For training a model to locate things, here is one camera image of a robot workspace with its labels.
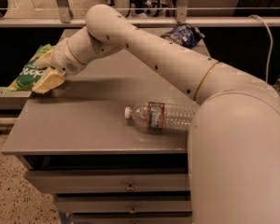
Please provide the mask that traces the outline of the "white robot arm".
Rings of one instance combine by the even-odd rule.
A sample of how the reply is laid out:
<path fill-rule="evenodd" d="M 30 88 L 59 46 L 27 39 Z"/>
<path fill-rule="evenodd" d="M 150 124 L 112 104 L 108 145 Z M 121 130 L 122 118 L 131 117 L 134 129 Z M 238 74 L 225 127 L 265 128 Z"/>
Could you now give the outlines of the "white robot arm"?
<path fill-rule="evenodd" d="M 75 75 L 126 49 L 200 108 L 190 126 L 193 224 L 280 224 L 280 96 L 265 81 L 95 5 L 86 25 L 37 60 Z"/>

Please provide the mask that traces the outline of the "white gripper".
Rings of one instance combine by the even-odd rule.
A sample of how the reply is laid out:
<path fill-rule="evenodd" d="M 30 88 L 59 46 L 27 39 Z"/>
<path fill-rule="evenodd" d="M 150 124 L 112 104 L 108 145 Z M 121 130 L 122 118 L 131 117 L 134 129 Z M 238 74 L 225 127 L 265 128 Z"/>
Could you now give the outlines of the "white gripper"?
<path fill-rule="evenodd" d="M 86 68 L 86 65 L 80 63 L 71 53 L 68 41 L 68 38 L 63 39 L 53 50 L 47 51 L 35 61 L 37 68 L 47 69 L 33 86 L 33 92 L 44 94 L 53 90 L 65 82 L 63 74 L 74 76 Z"/>

